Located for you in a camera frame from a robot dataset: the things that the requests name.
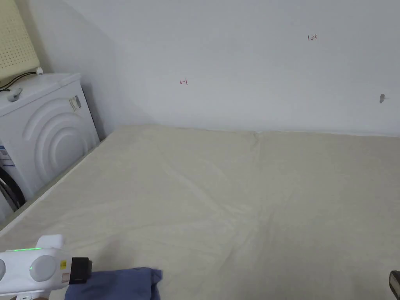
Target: washing machine door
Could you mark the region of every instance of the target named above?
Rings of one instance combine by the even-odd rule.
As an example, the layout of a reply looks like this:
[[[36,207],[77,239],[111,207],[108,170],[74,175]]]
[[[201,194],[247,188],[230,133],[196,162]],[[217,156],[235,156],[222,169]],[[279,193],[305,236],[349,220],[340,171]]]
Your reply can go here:
[[[15,212],[16,207],[7,192],[0,186],[0,224]]]
[[[0,168],[0,192],[12,210],[17,210],[25,203],[25,197],[17,183],[2,168]]]

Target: beige bed sheet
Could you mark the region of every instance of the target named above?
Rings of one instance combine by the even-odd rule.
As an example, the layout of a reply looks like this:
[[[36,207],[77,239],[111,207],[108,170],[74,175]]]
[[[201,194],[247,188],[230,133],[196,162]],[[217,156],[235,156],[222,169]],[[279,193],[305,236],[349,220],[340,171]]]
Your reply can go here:
[[[390,299],[399,183],[398,138],[127,127],[4,228],[0,251],[61,233],[94,271],[162,269],[162,300]]]

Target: handheld device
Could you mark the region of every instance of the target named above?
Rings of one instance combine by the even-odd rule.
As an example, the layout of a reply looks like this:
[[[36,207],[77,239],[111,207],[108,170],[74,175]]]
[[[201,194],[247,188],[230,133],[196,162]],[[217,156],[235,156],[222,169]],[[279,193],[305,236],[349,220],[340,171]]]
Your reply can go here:
[[[0,253],[0,296],[17,300],[48,298],[52,290],[85,283],[92,273],[87,257],[62,252],[61,234],[42,236],[35,248]]]

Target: white wall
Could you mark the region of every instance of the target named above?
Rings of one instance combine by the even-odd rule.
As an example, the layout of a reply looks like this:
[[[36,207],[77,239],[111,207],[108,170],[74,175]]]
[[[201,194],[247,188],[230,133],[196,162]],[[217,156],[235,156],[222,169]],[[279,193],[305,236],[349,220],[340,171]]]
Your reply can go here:
[[[400,135],[398,0],[17,4],[43,66],[82,73],[103,137],[131,123]]]

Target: sticker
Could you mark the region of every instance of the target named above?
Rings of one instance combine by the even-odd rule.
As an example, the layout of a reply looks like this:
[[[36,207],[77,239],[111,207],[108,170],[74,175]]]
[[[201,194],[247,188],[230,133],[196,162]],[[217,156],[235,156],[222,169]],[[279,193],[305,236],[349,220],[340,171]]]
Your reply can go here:
[[[15,167],[14,162],[3,145],[0,145],[0,163],[5,167]]]
[[[60,263],[60,270],[63,270],[67,267],[67,261],[66,260],[62,260]]]
[[[71,97],[68,99],[68,101],[70,102],[70,105],[71,105],[72,109],[74,110],[74,112],[77,112],[78,108],[82,107],[78,96]]]
[[[69,273],[63,273],[61,277],[61,282],[68,282],[70,281],[70,274]]]

